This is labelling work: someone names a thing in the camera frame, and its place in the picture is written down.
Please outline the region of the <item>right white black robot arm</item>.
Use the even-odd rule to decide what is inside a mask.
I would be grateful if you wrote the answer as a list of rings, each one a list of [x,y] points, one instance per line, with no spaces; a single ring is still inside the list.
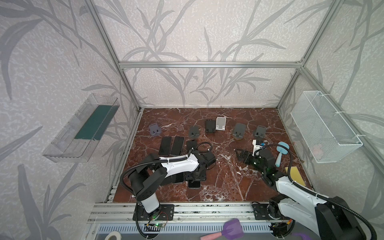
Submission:
[[[272,145],[260,146],[252,153],[236,149],[240,162],[254,167],[261,173],[262,180],[278,196],[271,198],[267,207],[254,207],[259,214],[269,215],[275,220],[291,219],[318,235],[322,240],[365,240],[367,238],[360,222],[367,226],[371,239],[378,235],[375,228],[363,216],[349,208],[339,197],[330,198],[299,184],[292,177],[293,155],[288,147],[274,145],[287,151],[290,161],[287,173],[268,163]]]

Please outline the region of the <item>black phone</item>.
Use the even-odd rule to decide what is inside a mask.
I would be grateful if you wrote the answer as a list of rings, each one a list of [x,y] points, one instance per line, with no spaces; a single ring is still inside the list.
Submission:
[[[180,156],[184,148],[185,137],[176,136],[171,148],[171,156]]]
[[[170,184],[179,184],[184,182],[184,180],[185,180],[184,173],[178,173],[178,174],[166,177],[162,182],[162,186],[166,186]]]
[[[171,152],[172,137],[163,137],[159,148],[159,156],[167,157]]]
[[[186,143],[186,148],[187,148],[187,152],[191,151],[191,150],[196,150],[197,149],[197,140],[189,140],[187,141]]]

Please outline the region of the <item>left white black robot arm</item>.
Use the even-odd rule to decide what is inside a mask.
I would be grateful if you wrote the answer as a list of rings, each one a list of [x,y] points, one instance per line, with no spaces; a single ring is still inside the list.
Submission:
[[[207,170],[216,164],[213,145],[202,142],[191,146],[186,155],[160,157],[150,154],[139,164],[128,168],[120,175],[121,186],[136,200],[134,220],[146,218],[153,221],[162,213],[170,217],[160,204],[156,191],[160,186],[187,181],[198,188],[207,179]]]

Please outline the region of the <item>grey phone stand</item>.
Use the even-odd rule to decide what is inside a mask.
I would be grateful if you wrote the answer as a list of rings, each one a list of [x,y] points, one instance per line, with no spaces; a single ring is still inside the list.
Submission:
[[[157,123],[151,124],[149,130],[151,137],[159,136],[162,133],[162,129]]]

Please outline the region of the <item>white folding phone stand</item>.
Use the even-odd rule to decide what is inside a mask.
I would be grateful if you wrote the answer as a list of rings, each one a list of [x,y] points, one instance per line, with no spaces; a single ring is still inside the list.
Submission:
[[[217,117],[216,118],[216,130],[225,131],[226,130],[226,117]]]

